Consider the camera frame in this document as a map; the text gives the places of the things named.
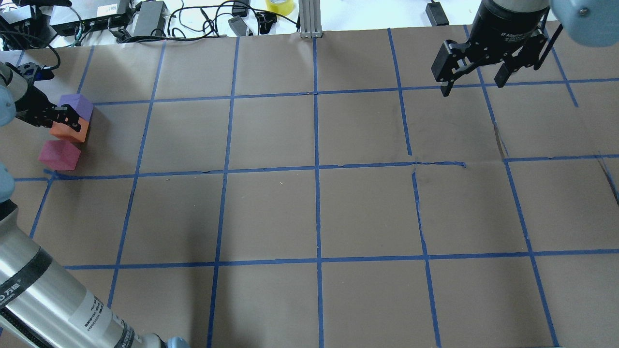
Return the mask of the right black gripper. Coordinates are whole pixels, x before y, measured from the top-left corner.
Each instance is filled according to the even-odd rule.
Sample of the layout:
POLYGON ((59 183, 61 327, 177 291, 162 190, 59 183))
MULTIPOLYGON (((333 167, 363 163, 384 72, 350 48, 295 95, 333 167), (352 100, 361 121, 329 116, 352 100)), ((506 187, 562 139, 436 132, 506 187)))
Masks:
POLYGON ((548 0, 483 0, 469 39, 444 41, 431 65, 442 96, 448 97, 455 81, 480 66, 502 61, 494 77, 498 88, 519 69, 537 67, 547 42, 542 29, 549 11, 548 0))

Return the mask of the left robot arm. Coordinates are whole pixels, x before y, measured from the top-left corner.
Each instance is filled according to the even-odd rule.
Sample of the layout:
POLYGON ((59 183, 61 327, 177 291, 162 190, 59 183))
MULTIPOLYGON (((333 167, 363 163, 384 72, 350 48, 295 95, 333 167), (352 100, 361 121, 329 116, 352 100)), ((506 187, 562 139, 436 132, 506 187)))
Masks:
MULTIPOLYGON (((55 105, 34 86, 53 67, 1 64, 1 125, 86 127, 83 112, 55 105)), ((1 166, 1 326, 33 348, 187 348, 181 337, 140 335, 17 225, 14 178, 1 166)))

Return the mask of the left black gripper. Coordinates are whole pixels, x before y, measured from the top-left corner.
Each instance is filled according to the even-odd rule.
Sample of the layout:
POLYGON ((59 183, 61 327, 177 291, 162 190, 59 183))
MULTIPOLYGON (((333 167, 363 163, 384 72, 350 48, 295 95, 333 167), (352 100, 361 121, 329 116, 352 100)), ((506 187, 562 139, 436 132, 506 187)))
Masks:
POLYGON ((35 62, 27 62, 14 68, 14 99, 17 118, 35 127, 53 128, 55 124, 65 125, 80 132, 80 116, 71 105, 56 106, 47 95, 34 84, 51 81, 55 73, 35 62))

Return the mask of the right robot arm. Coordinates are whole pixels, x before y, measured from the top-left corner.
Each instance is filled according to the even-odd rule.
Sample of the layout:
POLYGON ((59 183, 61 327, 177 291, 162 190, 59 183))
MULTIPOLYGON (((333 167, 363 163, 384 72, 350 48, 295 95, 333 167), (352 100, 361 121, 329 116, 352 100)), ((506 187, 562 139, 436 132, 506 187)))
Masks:
POLYGON ((462 76, 499 64, 494 77, 502 88, 522 68, 540 69, 559 35, 588 47, 618 42, 616 0, 483 0, 466 42, 446 40, 431 72, 447 97, 462 76))

